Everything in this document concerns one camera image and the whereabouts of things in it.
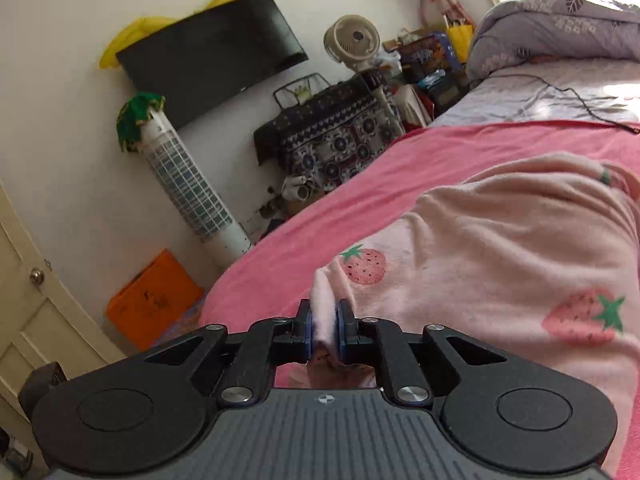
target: pink blanket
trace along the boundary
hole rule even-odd
[[[298,301],[308,297],[316,269],[391,224],[425,190],[556,151],[612,160],[640,173],[640,140],[602,124],[549,121],[423,130],[392,146],[367,171],[279,227],[233,265],[209,293],[200,322],[222,322],[230,332],[242,332],[257,319],[291,316]],[[619,480],[640,470],[640,402],[634,413],[629,434],[637,438],[628,440]]]
[[[638,384],[639,196],[635,176],[568,153],[430,190],[316,272],[316,341],[334,348],[335,305],[347,298],[356,317],[412,333],[441,323],[587,381],[618,414],[613,474]],[[314,359],[311,385],[335,387],[348,369]]]

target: white door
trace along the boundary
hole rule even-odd
[[[123,357],[47,267],[0,184],[0,397],[24,418],[17,396],[35,368],[58,361],[72,378]]]

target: black television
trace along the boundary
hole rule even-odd
[[[273,0],[198,12],[116,56],[138,91],[166,98],[174,128],[308,59]]]

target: yellow bag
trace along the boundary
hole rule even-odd
[[[474,36],[474,28],[471,25],[454,25],[447,29],[447,36],[453,46],[453,50],[456,51],[456,56],[458,56],[460,63],[466,63],[466,59],[469,57],[471,39]]]
[[[228,4],[234,0],[211,0],[203,9],[211,9],[222,4]],[[111,40],[111,43],[100,58],[100,68],[117,68],[120,66],[116,54],[134,44],[136,41],[142,40],[147,36],[157,32],[161,28],[165,28],[177,20],[175,18],[164,18],[162,16],[148,16],[146,18],[138,18],[127,27],[123,28],[118,35]]]

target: metal bolt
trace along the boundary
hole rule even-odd
[[[404,386],[396,392],[398,399],[408,404],[416,404],[418,402],[424,402],[429,398],[429,393],[420,386]]]
[[[222,398],[232,404],[242,404],[251,400],[253,394],[249,388],[244,386],[232,386],[222,391]]]

